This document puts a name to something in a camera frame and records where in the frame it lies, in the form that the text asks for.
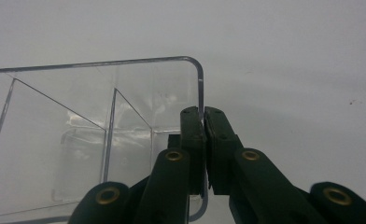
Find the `black clamp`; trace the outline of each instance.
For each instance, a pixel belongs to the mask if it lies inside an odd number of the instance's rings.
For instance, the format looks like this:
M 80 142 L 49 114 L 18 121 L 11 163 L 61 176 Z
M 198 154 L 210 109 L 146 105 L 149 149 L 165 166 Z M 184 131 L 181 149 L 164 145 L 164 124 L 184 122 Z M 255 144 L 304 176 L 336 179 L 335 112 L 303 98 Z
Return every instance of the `black clamp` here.
M 324 182 L 309 193 L 294 187 L 267 156 L 244 148 L 225 114 L 197 107 L 180 114 L 151 175 L 128 189 L 106 182 L 90 190 L 69 224 L 188 223 L 189 195 L 204 194 L 205 165 L 215 195 L 230 195 L 236 223 L 366 223 L 366 202 Z

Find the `clear plastic container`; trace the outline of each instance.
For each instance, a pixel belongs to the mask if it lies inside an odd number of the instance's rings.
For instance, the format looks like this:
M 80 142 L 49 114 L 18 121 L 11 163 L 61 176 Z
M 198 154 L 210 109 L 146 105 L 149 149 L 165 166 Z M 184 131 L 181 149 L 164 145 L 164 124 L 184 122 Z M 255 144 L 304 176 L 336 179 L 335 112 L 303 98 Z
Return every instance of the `clear plastic container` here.
M 64 223 L 97 184 L 149 175 L 203 86 L 189 57 L 0 69 L 0 223 Z

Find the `white background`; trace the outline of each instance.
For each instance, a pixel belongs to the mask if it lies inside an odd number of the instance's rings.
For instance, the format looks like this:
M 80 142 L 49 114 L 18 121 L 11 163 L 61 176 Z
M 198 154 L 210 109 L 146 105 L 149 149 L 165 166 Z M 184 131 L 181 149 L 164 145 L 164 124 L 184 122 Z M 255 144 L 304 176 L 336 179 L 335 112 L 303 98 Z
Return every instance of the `white background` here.
M 366 1 L 0 1 L 0 68 L 179 55 L 294 185 L 366 200 Z M 198 223 L 231 223 L 227 201 Z

